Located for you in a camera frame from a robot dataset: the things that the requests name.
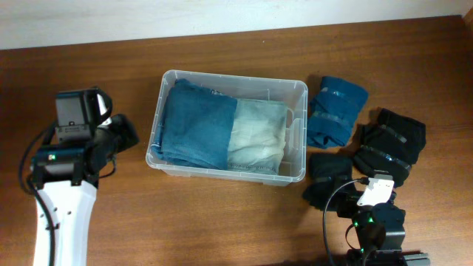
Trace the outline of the black taped clothing bundle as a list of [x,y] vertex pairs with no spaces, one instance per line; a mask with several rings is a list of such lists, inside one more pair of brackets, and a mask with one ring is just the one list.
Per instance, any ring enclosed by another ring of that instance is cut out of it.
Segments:
[[388,109],[379,112],[374,124],[361,126],[360,148],[355,152],[355,167],[367,176],[382,171],[401,187],[426,145],[426,125]]

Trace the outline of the dark blue jeans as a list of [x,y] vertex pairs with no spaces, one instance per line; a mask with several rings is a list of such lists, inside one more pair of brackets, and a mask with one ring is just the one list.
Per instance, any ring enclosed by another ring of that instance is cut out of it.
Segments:
[[226,170],[237,100],[178,79],[157,124],[152,152],[175,166]]

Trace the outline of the light blue jeans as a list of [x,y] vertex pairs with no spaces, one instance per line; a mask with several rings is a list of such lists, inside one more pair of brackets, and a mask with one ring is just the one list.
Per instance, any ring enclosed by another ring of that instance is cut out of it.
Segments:
[[277,175],[284,156],[286,122],[283,102],[239,99],[228,145],[228,170]]

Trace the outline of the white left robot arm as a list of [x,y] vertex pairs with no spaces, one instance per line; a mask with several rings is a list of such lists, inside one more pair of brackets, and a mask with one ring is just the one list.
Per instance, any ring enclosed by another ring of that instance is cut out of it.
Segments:
[[85,265],[101,170],[139,142],[125,115],[99,87],[59,92],[57,118],[41,142],[23,189],[37,209],[34,265]]

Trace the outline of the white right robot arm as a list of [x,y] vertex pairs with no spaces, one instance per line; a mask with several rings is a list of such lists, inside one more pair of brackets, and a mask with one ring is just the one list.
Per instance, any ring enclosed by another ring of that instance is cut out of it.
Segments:
[[341,265],[431,265],[426,253],[402,251],[406,211],[394,205],[390,180],[362,177],[337,191],[342,193],[337,216],[351,221],[349,228],[355,230],[359,243],[358,248],[351,247],[347,251]]

